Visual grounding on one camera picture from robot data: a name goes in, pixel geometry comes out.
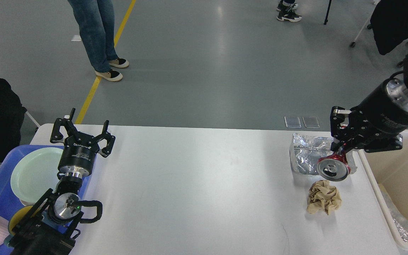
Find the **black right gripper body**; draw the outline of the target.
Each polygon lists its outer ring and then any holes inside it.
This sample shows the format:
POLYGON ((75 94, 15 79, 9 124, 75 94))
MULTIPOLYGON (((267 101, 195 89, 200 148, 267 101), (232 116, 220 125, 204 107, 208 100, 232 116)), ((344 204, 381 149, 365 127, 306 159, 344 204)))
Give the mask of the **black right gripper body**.
POLYGON ((369 142, 393 137, 408 127, 408 88, 400 79, 380 84, 349 114, 349 139, 369 142))

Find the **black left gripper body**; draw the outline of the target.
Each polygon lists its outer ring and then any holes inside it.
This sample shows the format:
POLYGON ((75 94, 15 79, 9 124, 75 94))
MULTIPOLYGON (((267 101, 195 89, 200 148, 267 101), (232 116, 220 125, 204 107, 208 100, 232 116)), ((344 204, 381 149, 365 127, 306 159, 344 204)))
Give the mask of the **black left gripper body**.
POLYGON ((66 139, 64 150, 59 161, 58 170, 65 175, 77 173, 78 177, 86 177, 92 174, 99 145, 90 144, 88 141, 76 141, 66 139))

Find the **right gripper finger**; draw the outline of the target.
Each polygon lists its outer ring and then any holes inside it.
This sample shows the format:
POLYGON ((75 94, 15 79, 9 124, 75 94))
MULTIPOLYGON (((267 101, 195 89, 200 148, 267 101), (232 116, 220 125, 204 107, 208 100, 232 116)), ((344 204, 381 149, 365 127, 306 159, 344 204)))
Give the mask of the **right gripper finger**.
POLYGON ((342 144, 343 151, 363 149, 367 153, 400 150, 403 148, 403 136, 395 136, 384 133, 375 133, 372 136, 357 135, 342 144))
POLYGON ((356 107, 349 110, 333 106, 330 112, 330 132, 334 138, 331 151, 337 152, 341 147, 345 152, 356 149, 356 132, 352 129, 352 119, 356 116, 356 107))

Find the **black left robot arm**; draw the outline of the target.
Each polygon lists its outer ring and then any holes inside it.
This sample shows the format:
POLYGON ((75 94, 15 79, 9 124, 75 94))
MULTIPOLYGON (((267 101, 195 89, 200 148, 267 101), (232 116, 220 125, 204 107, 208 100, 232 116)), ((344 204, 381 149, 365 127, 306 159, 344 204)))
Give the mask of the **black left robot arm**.
POLYGON ((19 210, 9 222, 10 235, 5 244, 13 255, 68 255, 81 231, 78 224, 92 224, 101 219, 103 205, 97 200, 82 200, 78 192, 84 178, 92 174, 97 154, 108 157, 115 136, 105 121, 97 136, 79 132, 72 119, 57 118, 50 137, 52 143, 62 143, 63 153, 58 164, 58 184, 48 189, 23 213, 19 210))

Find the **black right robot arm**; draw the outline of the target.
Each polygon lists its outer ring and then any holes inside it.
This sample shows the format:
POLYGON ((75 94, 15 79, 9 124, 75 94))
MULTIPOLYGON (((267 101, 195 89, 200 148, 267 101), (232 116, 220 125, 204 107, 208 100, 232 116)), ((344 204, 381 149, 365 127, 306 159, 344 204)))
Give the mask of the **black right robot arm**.
POLYGON ((402 79, 392 74, 359 105, 346 110, 334 106, 330 114, 333 152, 363 149, 366 152, 399 150, 401 132, 408 128, 408 55, 402 79))

